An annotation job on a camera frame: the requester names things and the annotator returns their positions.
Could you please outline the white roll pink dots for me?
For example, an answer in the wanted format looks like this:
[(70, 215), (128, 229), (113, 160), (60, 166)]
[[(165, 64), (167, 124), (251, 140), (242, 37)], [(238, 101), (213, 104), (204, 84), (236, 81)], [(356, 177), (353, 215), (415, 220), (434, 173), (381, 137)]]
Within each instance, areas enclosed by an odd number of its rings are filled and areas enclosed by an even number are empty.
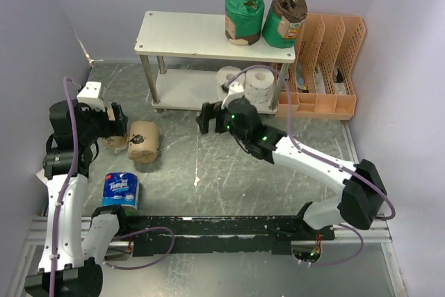
[(245, 73), (245, 96), (252, 104), (267, 104), (273, 96), (275, 77), (269, 67), (256, 67)]

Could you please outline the beige roll cloud print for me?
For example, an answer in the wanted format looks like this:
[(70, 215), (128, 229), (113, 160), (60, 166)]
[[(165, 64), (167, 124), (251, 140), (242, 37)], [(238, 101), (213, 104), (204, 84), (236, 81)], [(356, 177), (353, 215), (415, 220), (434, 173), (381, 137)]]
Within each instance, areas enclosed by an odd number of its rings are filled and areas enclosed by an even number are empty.
[(129, 130), (128, 157), (136, 163), (152, 163), (159, 153), (161, 130), (153, 122), (133, 122)]

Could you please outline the beige roll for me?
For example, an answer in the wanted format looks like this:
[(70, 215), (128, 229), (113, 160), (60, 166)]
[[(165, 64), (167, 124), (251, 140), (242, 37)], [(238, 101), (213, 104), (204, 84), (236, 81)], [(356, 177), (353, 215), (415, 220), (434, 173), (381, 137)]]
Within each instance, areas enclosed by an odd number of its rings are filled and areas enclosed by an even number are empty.
[(128, 148), (129, 136), (110, 136), (103, 137), (102, 143), (111, 148), (115, 153), (121, 152)]

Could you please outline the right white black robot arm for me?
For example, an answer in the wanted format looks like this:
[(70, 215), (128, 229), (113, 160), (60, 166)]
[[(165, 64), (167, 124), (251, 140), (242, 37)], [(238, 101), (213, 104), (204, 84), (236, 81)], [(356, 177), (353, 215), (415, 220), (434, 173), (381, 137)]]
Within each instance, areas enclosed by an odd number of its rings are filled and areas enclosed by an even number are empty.
[(204, 103), (196, 118), (202, 134), (208, 133), (210, 120), (216, 121), (217, 133), (230, 133), (254, 158), (303, 172), (336, 193), (330, 200), (309, 203), (300, 210), (295, 231), (301, 239), (311, 239), (324, 227), (339, 223), (367, 230), (377, 218), (387, 192), (372, 162), (335, 159), (299, 143), (286, 132), (265, 125), (244, 97), (227, 106)]

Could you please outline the green brown roll orange label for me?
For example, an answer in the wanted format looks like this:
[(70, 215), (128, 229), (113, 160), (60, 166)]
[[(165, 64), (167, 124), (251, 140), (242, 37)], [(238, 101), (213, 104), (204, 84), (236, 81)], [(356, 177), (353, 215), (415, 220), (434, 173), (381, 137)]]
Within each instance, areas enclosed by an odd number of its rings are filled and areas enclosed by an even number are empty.
[(272, 0), (262, 36), (272, 47), (294, 46), (308, 14), (305, 0)]

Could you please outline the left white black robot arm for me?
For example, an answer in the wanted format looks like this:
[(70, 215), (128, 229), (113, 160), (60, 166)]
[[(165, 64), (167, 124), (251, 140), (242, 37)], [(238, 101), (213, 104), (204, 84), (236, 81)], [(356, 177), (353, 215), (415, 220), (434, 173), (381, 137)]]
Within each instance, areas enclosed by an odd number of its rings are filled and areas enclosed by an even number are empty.
[(82, 235), (89, 167), (97, 157), (91, 148), (99, 138), (126, 135), (128, 118), (116, 102), (101, 109), (73, 99), (53, 104), (49, 119), (53, 133), (42, 162), (49, 198), (45, 245), (24, 290), (31, 296), (99, 296), (108, 246), (126, 238), (130, 224), (121, 205), (98, 207)]

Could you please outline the plain white toilet roll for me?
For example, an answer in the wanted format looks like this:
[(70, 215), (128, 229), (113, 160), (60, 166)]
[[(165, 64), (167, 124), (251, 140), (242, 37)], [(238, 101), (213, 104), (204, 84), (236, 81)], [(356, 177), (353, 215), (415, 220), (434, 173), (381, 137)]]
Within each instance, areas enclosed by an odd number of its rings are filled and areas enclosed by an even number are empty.
[(241, 71), (238, 67), (224, 66), (216, 74), (216, 101), (223, 101), (227, 93), (222, 89), (222, 85), (234, 78)]

